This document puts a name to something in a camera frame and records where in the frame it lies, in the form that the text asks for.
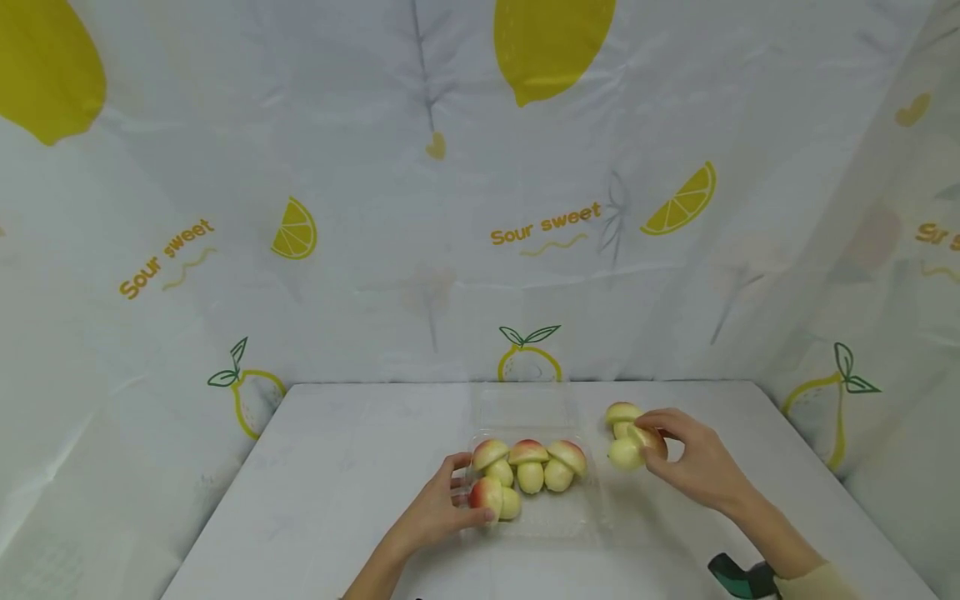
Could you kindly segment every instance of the left hand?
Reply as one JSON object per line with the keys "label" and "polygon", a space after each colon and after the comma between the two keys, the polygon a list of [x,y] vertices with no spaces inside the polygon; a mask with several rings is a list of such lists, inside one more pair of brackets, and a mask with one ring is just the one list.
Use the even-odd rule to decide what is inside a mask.
{"label": "left hand", "polygon": [[467,496],[459,493],[464,479],[454,477],[453,471],[467,467],[470,459],[469,452],[447,456],[440,470],[426,482],[384,541],[389,541],[401,554],[410,556],[462,529],[482,527],[492,521],[493,511],[490,509],[458,508],[467,506]]}

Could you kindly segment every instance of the yellow heart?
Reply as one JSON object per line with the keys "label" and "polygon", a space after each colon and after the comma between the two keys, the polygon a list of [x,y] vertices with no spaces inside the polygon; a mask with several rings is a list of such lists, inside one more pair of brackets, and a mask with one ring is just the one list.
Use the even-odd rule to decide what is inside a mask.
{"label": "yellow heart", "polygon": [[446,140],[440,132],[433,132],[433,142],[426,147],[426,153],[434,160],[443,160],[446,156]]}
{"label": "yellow heart", "polygon": [[926,114],[928,108],[930,108],[930,94],[925,92],[914,98],[908,108],[898,110],[894,120],[901,127],[913,127]]}

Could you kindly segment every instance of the lemon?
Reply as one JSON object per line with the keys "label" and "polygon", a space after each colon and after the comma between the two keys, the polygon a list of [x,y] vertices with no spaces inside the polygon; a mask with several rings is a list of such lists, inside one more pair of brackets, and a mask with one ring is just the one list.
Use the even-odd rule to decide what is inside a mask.
{"label": "lemon", "polygon": [[716,182],[716,172],[708,160],[640,230],[647,235],[664,235],[690,223],[713,198]]}
{"label": "lemon", "polygon": [[853,352],[837,342],[833,345],[837,370],[823,378],[797,386],[780,409],[832,471],[847,455],[844,430],[844,397],[847,394],[877,394],[880,389],[853,373]]}
{"label": "lemon", "polygon": [[66,0],[0,0],[0,89],[0,116],[42,144],[90,129],[107,77]]}
{"label": "lemon", "polygon": [[[279,377],[270,372],[256,369],[240,371],[240,359],[247,348],[247,339],[240,340],[230,351],[233,369],[216,373],[206,384],[217,388],[230,388],[233,392],[233,411],[240,428],[254,440],[259,440],[263,428],[286,396],[287,389]],[[253,390],[244,393],[241,388],[247,381],[251,382],[247,388]]]}
{"label": "lemon", "polygon": [[615,9],[616,0],[497,0],[496,61],[516,105],[576,84],[600,52]]}
{"label": "lemon", "polygon": [[564,372],[560,363],[545,350],[528,346],[542,342],[559,328],[559,325],[544,327],[524,338],[514,329],[500,327],[500,332],[510,340],[512,346],[500,357],[496,368],[497,378],[500,381],[562,381]]}
{"label": "lemon", "polygon": [[284,258],[300,260],[313,253],[316,247],[317,225],[306,206],[291,196],[270,250]]}

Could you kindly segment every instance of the white table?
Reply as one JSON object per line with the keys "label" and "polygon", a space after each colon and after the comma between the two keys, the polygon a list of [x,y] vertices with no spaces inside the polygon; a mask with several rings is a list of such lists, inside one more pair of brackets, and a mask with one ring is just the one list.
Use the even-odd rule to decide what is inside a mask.
{"label": "white table", "polygon": [[[293,387],[163,600],[338,597],[443,456],[466,447],[470,399],[496,385]],[[710,424],[864,598],[935,598],[755,385],[591,382],[558,394],[582,420],[613,532],[580,545],[467,536],[415,559],[395,598],[729,598],[707,562],[727,552],[747,568],[759,555],[720,515],[649,473],[612,470],[599,423],[619,399]]]}

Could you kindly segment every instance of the clear plastic container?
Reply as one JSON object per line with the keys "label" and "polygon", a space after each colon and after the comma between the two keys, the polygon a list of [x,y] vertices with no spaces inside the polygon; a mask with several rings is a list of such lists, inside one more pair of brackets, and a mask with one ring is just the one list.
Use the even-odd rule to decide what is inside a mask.
{"label": "clear plastic container", "polygon": [[[607,528],[607,514],[596,464],[581,435],[581,420],[576,404],[565,384],[500,383],[474,388],[470,399],[470,423],[473,428],[469,450],[488,439],[508,446],[520,440],[537,440],[544,446],[557,440],[569,440],[580,446],[587,457],[587,476],[574,479],[563,493],[543,488],[528,495],[514,482],[520,494],[520,515],[513,521],[500,521],[490,534],[504,538],[530,540],[596,541]],[[468,469],[472,485],[482,473]]]}

